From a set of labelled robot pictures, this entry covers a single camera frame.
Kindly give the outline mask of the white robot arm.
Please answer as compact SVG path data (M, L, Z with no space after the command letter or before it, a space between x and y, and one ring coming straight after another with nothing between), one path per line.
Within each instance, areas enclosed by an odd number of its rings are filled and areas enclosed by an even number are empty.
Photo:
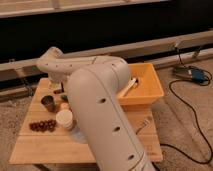
M71 110L100 171L155 171L117 100L131 78L124 59L73 58L51 47L37 67L52 81L65 84Z

